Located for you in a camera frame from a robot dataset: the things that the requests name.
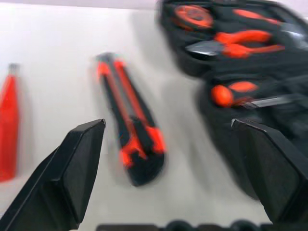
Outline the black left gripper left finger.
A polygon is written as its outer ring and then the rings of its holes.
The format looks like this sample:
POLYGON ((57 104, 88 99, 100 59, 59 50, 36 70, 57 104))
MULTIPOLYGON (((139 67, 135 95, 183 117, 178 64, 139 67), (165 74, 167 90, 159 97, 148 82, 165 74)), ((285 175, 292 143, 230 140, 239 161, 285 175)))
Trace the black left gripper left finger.
POLYGON ((81 124, 35 169, 0 219, 2 231, 71 231, 95 183, 105 120, 81 124))

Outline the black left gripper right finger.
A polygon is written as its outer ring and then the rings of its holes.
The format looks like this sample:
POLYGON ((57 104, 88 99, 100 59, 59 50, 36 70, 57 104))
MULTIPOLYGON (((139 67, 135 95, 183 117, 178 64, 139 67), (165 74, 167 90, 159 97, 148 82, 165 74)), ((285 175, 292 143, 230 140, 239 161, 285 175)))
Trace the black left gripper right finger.
POLYGON ((269 231, 308 229, 308 158, 280 131, 233 119, 250 183, 272 225, 269 231))

